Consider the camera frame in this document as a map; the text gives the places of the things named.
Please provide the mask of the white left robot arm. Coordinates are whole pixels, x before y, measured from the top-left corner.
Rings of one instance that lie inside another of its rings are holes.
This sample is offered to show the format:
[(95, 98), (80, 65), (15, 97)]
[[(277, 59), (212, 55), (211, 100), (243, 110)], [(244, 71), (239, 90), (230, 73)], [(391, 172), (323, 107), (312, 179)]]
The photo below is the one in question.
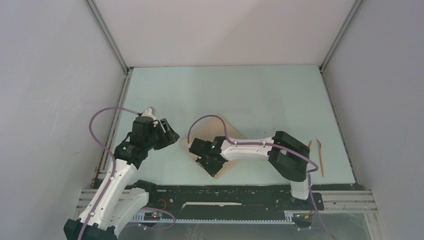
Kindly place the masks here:
[(116, 240), (139, 210), (156, 206), (157, 185), (143, 180), (135, 182), (128, 197), (119, 201), (149, 151), (166, 148), (180, 138), (168, 121), (157, 119), (155, 113), (153, 107), (137, 113), (132, 130), (114, 152), (104, 147), (111, 156), (105, 179), (77, 219), (65, 223), (63, 231), (68, 240)]

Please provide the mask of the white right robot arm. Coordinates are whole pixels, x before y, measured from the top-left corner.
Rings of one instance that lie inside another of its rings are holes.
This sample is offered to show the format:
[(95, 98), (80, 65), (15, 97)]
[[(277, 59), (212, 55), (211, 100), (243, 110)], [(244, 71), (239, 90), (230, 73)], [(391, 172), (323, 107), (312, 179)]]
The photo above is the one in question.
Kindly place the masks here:
[(189, 153), (211, 177), (216, 177), (226, 164), (241, 160), (263, 160), (290, 182), (291, 204), (304, 209), (311, 202), (308, 165), (310, 150), (307, 145), (284, 131), (276, 131), (263, 139), (236, 139), (216, 136), (213, 140), (194, 138), (188, 145)]

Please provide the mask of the beige cloth napkin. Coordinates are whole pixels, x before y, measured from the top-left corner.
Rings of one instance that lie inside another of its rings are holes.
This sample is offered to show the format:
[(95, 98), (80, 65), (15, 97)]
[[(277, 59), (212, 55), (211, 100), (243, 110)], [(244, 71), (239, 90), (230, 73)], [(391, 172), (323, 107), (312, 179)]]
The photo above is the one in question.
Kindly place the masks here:
[[(235, 139), (246, 139), (246, 137), (240, 133), (235, 127), (233, 127), (228, 121), (223, 119), (228, 136), (230, 138)], [(217, 118), (212, 118), (208, 121), (206, 121), (204, 124), (202, 124), (199, 128), (196, 130), (192, 129), (190, 131), (190, 140), (192, 141), (194, 138), (199, 138), (201, 140), (205, 141), (213, 141), (214, 137), (218, 136), (224, 136), (224, 127), (221, 123), (221, 121)], [(181, 148), (188, 154), (188, 156), (196, 163), (197, 156), (189, 152), (189, 144), (187, 143), (187, 137), (184, 137), (180, 140), (180, 146)], [(221, 170), (217, 172), (213, 176), (214, 179), (219, 179), (222, 177), (226, 172), (228, 172), (231, 168), (233, 168), (237, 164), (238, 160), (232, 161), (231, 163), (224, 163)]]

